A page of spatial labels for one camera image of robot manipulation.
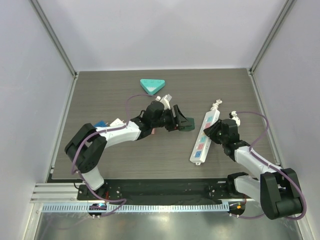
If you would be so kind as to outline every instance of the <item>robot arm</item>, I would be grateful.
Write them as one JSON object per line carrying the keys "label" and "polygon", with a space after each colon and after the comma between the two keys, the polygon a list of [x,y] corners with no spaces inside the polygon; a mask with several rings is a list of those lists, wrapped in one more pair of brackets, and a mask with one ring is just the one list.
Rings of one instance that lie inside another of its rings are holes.
{"label": "robot arm", "polygon": [[297,190],[276,170],[283,172],[300,188],[296,172],[291,168],[283,169],[250,149],[247,142],[240,140],[235,120],[219,119],[206,128],[204,133],[216,144],[222,145],[227,156],[255,176],[252,178],[245,172],[228,175],[230,193],[242,193],[253,198],[261,204],[265,215],[272,220],[302,212],[303,205]]}
{"label": "robot arm", "polygon": [[102,131],[88,140],[91,145],[82,147],[75,162],[83,178],[94,191],[104,184],[104,179],[97,165],[106,148],[126,141],[143,139],[149,136],[154,128],[165,127],[169,132],[194,129],[193,118],[185,117],[180,112],[178,105],[174,105],[172,110],[171,98],[169,94],[162,98],[158,96],[146,110],[141,111],[139,116],[123,125],[95,128],[87,123],[72,138],[64,149],[71,161],[74,160],[76,152],[85,138],[94,132]]}

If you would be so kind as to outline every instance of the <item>colored label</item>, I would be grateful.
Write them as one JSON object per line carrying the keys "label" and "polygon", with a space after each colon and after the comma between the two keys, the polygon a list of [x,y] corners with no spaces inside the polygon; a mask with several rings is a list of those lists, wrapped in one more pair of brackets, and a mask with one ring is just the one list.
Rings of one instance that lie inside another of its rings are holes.
{"label": "colored label", "polygon": [[203,144],[203,143],[199,144],[199,146],[197,147],[197,149],[198,149],[198,150],[202,150],[202,149],[204,148],[204,145],[205,145],[205,144]]}
{"label": "colored label", "polygon": [[201,156],[201,151],[197,151],[197,152],[195,153],[195,157],[196,157],[196,158],[200,158],[200,156]]}
{"label": "colored label", "polygon": [[204,143],[206,141],[207,137],[203,136],[202,138],[200,138],[200,143]]}

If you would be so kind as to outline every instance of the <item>black wire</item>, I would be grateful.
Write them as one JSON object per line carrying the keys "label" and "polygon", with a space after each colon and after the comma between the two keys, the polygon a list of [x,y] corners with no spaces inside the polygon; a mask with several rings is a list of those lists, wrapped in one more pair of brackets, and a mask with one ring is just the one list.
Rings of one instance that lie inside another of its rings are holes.
{"label": "black wire", "polygon": [[79,190],[79,188],[76,186],[76,183],[75,183],[75,182],[73,182],[73,185],[74,185],[74,187],[75,187],[76,189]]}

